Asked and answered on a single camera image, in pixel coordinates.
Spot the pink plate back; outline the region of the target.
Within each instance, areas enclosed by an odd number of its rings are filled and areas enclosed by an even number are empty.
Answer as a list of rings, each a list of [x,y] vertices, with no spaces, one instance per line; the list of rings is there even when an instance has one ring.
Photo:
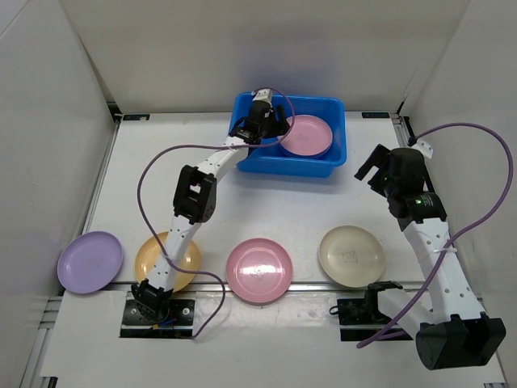
[[[330,126],[322,119],[311,115],[297,115],[289,134],[282,137],[280,143],[301,143],[332,145],[333,133]]]

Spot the pink plate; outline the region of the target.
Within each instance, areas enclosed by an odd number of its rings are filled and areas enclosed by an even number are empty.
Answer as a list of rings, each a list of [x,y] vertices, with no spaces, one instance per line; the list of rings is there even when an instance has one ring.
[[[282,137],[280,143],[301,143],[332,145],[333,133],[330,126],[322,119],[311,115],[297,115],[289,134]]]
[[[267,238],[241,242],[231,251],[225,266],[230,289],[253,305],[266,305],[281,298],[292,282],[293,273],[287,251]]]

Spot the cream plate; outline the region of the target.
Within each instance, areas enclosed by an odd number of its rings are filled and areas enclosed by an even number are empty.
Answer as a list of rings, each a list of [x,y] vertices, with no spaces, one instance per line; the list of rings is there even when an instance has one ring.
[[[330,230],[320,242],[318,259],[330,279],[355,289],[379,280],[386,266],[380,242],[356,226]]]

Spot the pink plate front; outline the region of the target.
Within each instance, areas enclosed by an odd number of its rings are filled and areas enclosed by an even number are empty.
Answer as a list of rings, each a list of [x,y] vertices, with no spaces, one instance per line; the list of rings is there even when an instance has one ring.
[[[253,305],[266,305],[281,298],[292,282],[293,273],[287,251],[267,238],[241,242],[231,251],[225,266],[230,289]]]

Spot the blue plate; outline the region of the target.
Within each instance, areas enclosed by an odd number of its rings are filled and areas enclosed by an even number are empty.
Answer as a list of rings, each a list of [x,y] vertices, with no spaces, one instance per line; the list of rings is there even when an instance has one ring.
[[[329,149],[330,144],[280,143],[280,149],[292,158],[321,158]]]

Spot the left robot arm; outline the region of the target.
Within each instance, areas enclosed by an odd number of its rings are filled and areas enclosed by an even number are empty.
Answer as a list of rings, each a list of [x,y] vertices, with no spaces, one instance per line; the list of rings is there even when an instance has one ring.
[[[137,184],[137,205],[160,253],[146,278],[132,286],[132,296],[138,310],[152,324],[169,319],[170,297],[176,290],[175,282],[179,273],[210,276],[220,285],[224,284],[212,272],[183,268],[181,260],[195,233],[214,214],[217,185],[224,176],[254,150],[278,145],[281,138],[292,129],[284,108],[275,106],[272,100],[273,90],[255,91],[247,115],[237,119],[223,145],[172,146],[153,157],[143,170]],[[166,240],[162,241],[145,213],[141,189],[147,173],[160,157],[182,149],[211,150],[213,154],[194,166],[186,165],[181,169],[172,200],[171,225]]]

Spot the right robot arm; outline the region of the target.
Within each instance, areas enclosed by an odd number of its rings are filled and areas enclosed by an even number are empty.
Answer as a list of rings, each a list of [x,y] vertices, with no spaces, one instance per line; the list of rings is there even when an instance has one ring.
[[[449,234],[447,214],[439,196],[425,190],[426,166],[419,150],[378,145],[355,173],[383,196],[389,212],[411,245],[425,277],[410,296],[392,281],[367,287],[363,313],[372,323],[389,322],[359,343],[364,348],[399,326],[415,342],[429,370],[487,365],[506,336],[500,318],[491,318],[466,280]]]

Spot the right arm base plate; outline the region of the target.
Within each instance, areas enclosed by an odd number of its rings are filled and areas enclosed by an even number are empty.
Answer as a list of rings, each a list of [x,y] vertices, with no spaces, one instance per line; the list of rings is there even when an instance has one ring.
[[[338,299],[329,308],[329,314],[336,316],[342,342],[360,342],[375,335],[390,318],[368,309],[364,298]]]

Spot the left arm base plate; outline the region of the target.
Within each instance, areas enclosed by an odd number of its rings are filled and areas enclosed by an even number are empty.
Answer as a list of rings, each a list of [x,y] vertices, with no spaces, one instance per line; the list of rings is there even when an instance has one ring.
[[[120,338],[129,339],[189,339],[193,335],[194,299],[171,299],[163,318],[148,320],[138,309],[137,302],[128,299],[120,325]]]

